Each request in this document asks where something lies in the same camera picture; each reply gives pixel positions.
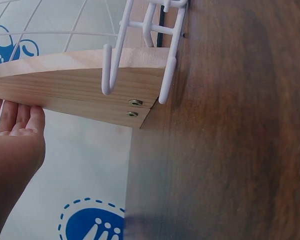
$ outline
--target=wire grid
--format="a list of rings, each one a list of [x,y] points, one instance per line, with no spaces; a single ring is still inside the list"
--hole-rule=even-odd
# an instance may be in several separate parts
[[[6,4],[5,8],[3,9],[2,13],[0,14],[0,19],[1,17],[3,16],[3,14],[5,13],[5,11],[7,10],[8,6],[10,5],[10,3],[12,2],[18,2],[18,1],[21,1],[21,0],[2,0],[0,1],[0,4]],[[12,32],[4,32],[4,33],[0,33],[0,36],[11,36],[11,35],[20,35],[18,41],[16,42],[15,46],[14,46],[14,49],[13,49],[13,52],[11,54],[11,57],[9,59],[9,62],[12,61],[14,59],[14,56],[16,54],[16,51],[18,49],[18,46],[20,44],[20,41],[22,40],[22,37],[24,35],[27,35],[27,34],[66,34],[66,35],[69,35],[68,37],[68,40],[64,46],[64,50],[63,52],[67,52],[68,51],[68,47],[69,47],[69,44],[71,42],[71,39],[73,37],[73,35],[85,35],[85,36],[101,36],[101,37],[118,37],[118,34],[115,34],[115,33],[102,33],[102,32],[80,32],[80,31],[75,31],[77,25],[78,25],[78,22],[80,20],[80,17],[86,7],[86,4],[88,2],[88,0],[84,0],[83,1],[83,4],[78,12],[78,15],[74,21],[74,24],[73,24],[73,27],[72,27],[72,30],[71,31],[27,31],[27,28],[28,28],[28,25],[30,24],[32,18],[34,17],[36,11],[38,10],[38,8],[40,7],[40,4],[42,3],[43,0],[39,0],[38,1],[38,4],[36,5],[36,7],[34,8],[34,10],[32,11],[32,14],[30,15],[29,19],[27,20],[24,28],[23,28],[23,31],[12,31]],[[112,25],[112,30],[113,32],[115,32],[115,27],[114,27],[114,23],[113,23],[113,20],[111,18],[111,15],[110,15],[110,10],[109,10],[109,6],[108,6],[108,2],[105,1],[105,4],[106,4],[106,7],[107,7],[107,11],[109,13],[109,16],[110,16],[110,19],[111,19],[111,25]]]

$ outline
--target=light wood board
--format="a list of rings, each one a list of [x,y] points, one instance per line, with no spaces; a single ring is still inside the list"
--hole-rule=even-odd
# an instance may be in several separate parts
[[[108,96],[101,92],[102,49],[2,63],[0,99],[139,128],[159,96],[168,53],[168,48],[124,48],[116,87]],[[131,107],[132,99],[143,105]]]

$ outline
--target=blue and white pattern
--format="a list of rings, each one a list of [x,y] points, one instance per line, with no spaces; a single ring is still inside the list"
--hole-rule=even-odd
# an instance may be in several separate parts
[[[9,30],[6,27],[0,25],[0,33],[9,33]],[[0,64],[8,62],[10,60],[14,52],[14,48],[16,47],[16,44],[14,44],[11,35],[1,35],[0,40],[1,39],[4,39],[4,42],[0,42]],[[16,51],[12,57],[12,60],[20,59],[21,54],[25,54],[28,57],[39,56],[40,53],[38,45],[30,39],[21,40],[16,47]]]
[[[123,208],[90,197],[64,206],[58,225],[60,240],[122,240]]]

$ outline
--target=wood grain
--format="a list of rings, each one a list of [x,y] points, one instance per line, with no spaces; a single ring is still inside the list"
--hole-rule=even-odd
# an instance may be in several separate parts
[[[300,240],[300,0],[192,0],[133,130],[127,240]]]
[[[57,53],[0,64],[0,98],[139,128],[161,88],[168,48],[125,48],[113,93],[101,92],[102,50]],[[141,107],[129,106],[140,100]],[[126,112],[137,112],[128,117]]]

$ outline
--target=white wire rack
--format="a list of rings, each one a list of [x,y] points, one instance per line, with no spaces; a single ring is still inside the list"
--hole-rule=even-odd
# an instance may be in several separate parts
[[[166,68],[165,68],[160,95],[159,95],[159,103],[164,104],[168,99],[171,83],[177,65],[177,58],[176,58],[177,49],[182,34],[181,31],[183,27],[184,18],[186,15],[188,0],[147,0],[147,1],[149,2],[149,5],[145,13],[143,22],[136,22],[136,21],[130,21],[130,15],[133,8],[134,0],[127,0],[123,12],[123,18],[120,23],[118,39],[115,46],[116,53],[115,53],[114,60],[112,60],[112,50],[113,50],[112,46],[110,44],[106,44],[103,47],[104,51],[103,51],[101,88],[102,88],[102,93],[104,95],[111,94],[115,88],[120,59],[121,59],[128,27],[142,29],[145,44],[149,48],[154,47],[154,42],[151,37],[151,31],[172,35],[170,51],[169,51],[168,60],[166,63]],[[153,24],[153,18],[154,18],[157,5],[164,6],[165,12],[168,12],[170,8],[179,8],[174,28]]]
[[[3,9],[0,18],[8,8],[9,4],[11,2],[16,2],[20,0],[0,0],[0,4],[6,4],[5,8]],[[31,22],[32,18],[34,17],[36,11],[40,7],[40,4],[43,0],[39,0],[36,7],[34,8],[32,14],[30,15],[29,19],[27,20],[23,31],[13,31],[13,32],[4,32],[0,33],[0,36],[4,35],[20,35],[18,38],[18,41],[16,42],[13,52],[10,56],[9,61],[12,61],[14,59],[14,56],[16,54],[16,51],[18,49],[18,46],[23,38],[23,35],[27,34],[66,34],[69,35],[67,42],[64,47],[64,52],[68,50],[69,44],[71,42],[71,39],[73,35],[88,35],[88,36],[103,36],[103,37],[117,37],[116,46],[115,46],[115,56],[112,60],[112,46],[110,44],[105,44],[103,47],[103,66],[102,66],[102,80],[101,80],[101,90],[104,95],[109,95],[112,93],[112,91],[115,88],[116,85],[116,79],[118,74],[118,69],[120,65],[120,59],[122,55],[122,50],[124,47],[124,42],[126,38],[126,33],[128,27],[132,28],[139,28],[142,29],[143,38],[145,41],[145,44],[149,48],[154,47],[154,42],[151,36],[151,32],[158,32],[162,34],[167,34],[172,36],[171,40],[171,46],[170,51],[168,55],[168,60],[166,63],[166,68],[162,80],[162,86],[160,90],[159,95],[159,102],[161,104],[164,104],[169,95],[170,86],[172,83],[172,79],[174,76],[174,72],[177,65],[177,49],[179,40],[181,37],[181,31],[182,26],[184,22],[184,18],[186,15],[186,8],[188,0],[147,0],[149,2],[147,11],[144,16],[143,22],[137,22],[137,21],[130,21],[130,15],[133,8],[134,0],[127,0],[126,6],[123,12],[122,21],[120,22],[120,29],[119,33],[92,33],[92,32],[79,32],[75,31],[77,24],[80,20],[80,17],[82,15],[82,12],[87,4],[88,0],[84,0],[83,4],[79,10],[79,13],[76,17],[76,20],[73,24],[71,31],[27,31],[28,25]],[[175,21],[174,28],[164,27],[153,24],[153,18],[155,15],[156,7],[158,5],[164,6],[164,11],[168,12],[170,8],[179,8],[178,14]]]

